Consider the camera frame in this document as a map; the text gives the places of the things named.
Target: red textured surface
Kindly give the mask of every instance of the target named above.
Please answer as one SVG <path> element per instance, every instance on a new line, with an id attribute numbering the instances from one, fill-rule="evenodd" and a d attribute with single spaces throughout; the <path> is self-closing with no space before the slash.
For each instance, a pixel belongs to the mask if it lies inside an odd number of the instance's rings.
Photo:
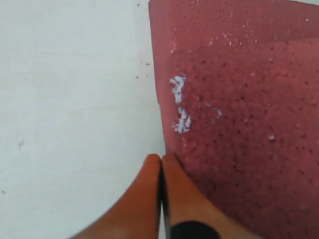
<path id="1" fill-rule="evenodd" d="M 150 14 L 167 151 L 207 198 L 252 231 L 319 238 L 319 8 L 151 0 Z M 182 74 L 176 104 L 169 80 Z M 191 116 L 183 134 L 172 128 L 178 107 Z"/>

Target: white surface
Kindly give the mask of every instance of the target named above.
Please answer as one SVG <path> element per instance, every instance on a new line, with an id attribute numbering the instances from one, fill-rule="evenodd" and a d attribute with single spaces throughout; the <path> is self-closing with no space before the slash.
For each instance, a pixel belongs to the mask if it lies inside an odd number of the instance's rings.
<path id="1" fill-rule="evenodd" d="M 77 233 L 163 155 L 152 57 L 147 0 L 1 1 L 0 239 Z"/>

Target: white table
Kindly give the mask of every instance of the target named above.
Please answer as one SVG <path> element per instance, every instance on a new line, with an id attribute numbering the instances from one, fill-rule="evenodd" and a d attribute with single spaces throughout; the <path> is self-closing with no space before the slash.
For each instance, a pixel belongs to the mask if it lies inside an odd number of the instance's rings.
<path id="1" fill-rule="evenodd" d="M 148 0 L 2 0 L 0 238 L 73 235 L 152 152 L 164 145 Z"/>

